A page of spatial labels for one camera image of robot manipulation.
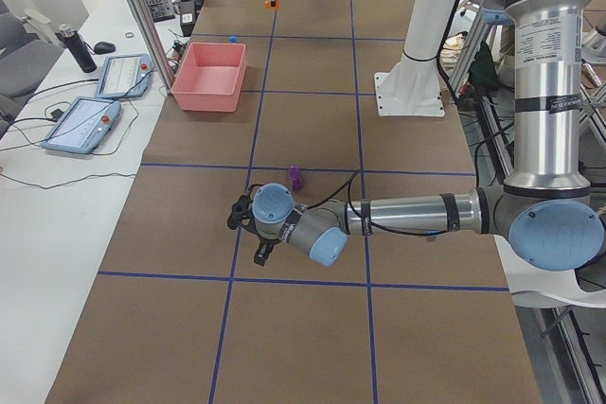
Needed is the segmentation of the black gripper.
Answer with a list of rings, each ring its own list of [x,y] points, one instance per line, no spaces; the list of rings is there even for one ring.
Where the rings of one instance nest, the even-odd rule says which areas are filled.
[[[249,222],[248,224],[244,225],[243,229],[258,238],[258,248],[254,254],[254,263],[260,266],[264,266],[274,247],[279,244],[279,239],[267,238],[262,236],[257,230],[254,222]]]

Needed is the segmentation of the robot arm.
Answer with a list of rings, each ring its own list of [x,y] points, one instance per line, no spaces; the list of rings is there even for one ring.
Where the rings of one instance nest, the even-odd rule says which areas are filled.
[[[483,17],[515,36],[514,161],[500,185],[462,195],[387,200],[327,199],[305,206],[282,184],[251,187],[230,227],[258,237],[264,264],[279,243],[329,266],[350,235],[434,237],[460,230],[504,237],[530,265],[553,272],[605,250],[605,226],[579,171],[581,16],[591,0],[484,0]]]

